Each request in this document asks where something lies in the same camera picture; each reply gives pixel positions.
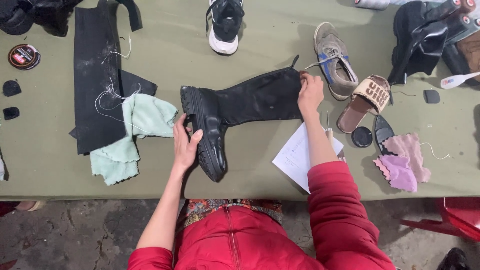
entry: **red jacket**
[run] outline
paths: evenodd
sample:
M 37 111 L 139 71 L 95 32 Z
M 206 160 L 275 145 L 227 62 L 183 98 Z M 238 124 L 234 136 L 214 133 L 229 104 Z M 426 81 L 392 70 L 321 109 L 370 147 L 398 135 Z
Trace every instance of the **red jacket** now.
M 317 259 L 306 255 L 269 216 L 245 207 L 215 211 L 177 236 L 176 270 L 394 270 L 377 247 L 378 229 L 367 219 L 346 163 L 308 172 L 310 226 Z M 129 270 L 172 269 L 172 252 L 135 250 Z

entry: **mint green cloth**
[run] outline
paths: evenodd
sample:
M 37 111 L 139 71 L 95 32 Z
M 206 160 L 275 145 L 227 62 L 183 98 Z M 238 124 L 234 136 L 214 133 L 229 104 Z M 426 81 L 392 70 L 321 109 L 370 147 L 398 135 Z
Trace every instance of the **mint green cloth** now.
M 115 184 L 138 174 L 140 159 L 133 136 L 173 137 L 173 119 L 177 108 L 158 98 L 135 94 L 122 104 L 126 137 L 90 152 L 92 174 L 103 175 L 107 185 Z

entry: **woman's left hand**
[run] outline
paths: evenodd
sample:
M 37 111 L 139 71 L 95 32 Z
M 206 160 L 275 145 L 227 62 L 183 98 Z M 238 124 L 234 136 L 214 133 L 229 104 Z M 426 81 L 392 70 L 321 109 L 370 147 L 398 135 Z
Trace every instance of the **woman's left hand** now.
M 197 155 L 198 142 L 202 139 L 204 132 L 199 129 L 188 140 L 187 132 L 192 131 L 189 127 L 184 127 L 183 122 L 187 118 L 187 114 L 182 114 L 173 125 L 173 139 L 175 141 L 175 160 L 173 161 L 173 170 L 179 170 L 185 173 L 187 169 L 195 161 Z

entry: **concrete floor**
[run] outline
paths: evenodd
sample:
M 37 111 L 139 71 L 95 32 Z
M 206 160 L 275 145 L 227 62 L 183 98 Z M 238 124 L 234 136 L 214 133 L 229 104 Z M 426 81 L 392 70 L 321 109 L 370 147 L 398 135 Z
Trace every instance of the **concrete floor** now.
M 127 267 L 142 229 L 158 200 L 53 201 L 36 212 L 0 218 L 0 264 L 18 259 L 13 270 L 119 270 Z M 432 199 L 364 202 L 380 229 L 379 247 L 403 270 L 435 270 L 452 247 L 480 269 L 480 245 L 457 237 L 412 230 L 396 219 L 439 218 Z M 283 202 L 290 239 L 314 256 L 306 202 Z

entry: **white paper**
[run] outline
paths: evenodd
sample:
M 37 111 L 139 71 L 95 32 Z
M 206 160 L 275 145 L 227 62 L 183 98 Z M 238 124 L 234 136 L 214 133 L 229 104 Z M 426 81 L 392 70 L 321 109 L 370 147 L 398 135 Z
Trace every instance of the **white paper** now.
M 338 155 L 343 149 L 343 144 L 334 138 L 333 149 Z M 288 139 L 287 143 L 282 147 L 272 162 L 293 181 L 310 193 L 307 178 L 307 173 L 310 170 L 310 158 L 305 123 Z

